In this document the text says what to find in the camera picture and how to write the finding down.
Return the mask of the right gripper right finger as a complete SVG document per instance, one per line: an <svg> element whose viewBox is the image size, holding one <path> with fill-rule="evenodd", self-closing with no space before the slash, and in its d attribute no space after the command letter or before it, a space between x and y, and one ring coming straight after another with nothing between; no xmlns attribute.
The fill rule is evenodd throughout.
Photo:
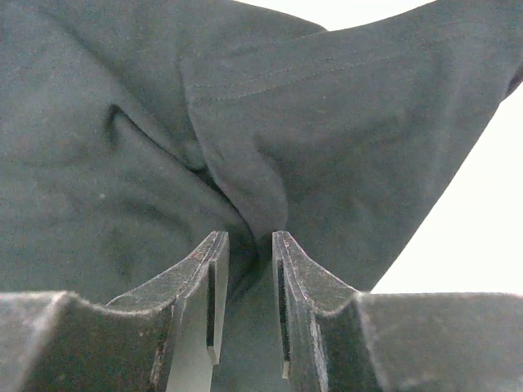
<svg viewBox="0 0 523 392"><path fill-rule="evenodd" d="M290 390L363 390L360 292L312 260L288 231L273 233L272 263Z"/></svg>

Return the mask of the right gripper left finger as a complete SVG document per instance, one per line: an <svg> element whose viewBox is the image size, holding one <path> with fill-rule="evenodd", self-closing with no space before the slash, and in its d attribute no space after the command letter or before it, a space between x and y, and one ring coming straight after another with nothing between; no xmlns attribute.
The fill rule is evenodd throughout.
<svg viewBox="0 0 523 392"><path fill-rule="evenodd" d="M153 391L209 391L219 364L230 240L213 231L187 257L108 303L112 310L168 317L150 373Z"/></svg>

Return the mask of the black t-shirt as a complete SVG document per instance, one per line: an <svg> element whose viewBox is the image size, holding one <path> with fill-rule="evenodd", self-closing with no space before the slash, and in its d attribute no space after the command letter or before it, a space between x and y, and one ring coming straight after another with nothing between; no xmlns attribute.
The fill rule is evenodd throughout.
<svg viewBox="0 0 523 392"><path fill-rule="evenodd" d="M4 1L1 289L106 303L226 231L212 389L285 391L271 235L373 288L521 81L519 1Z"/></svg>

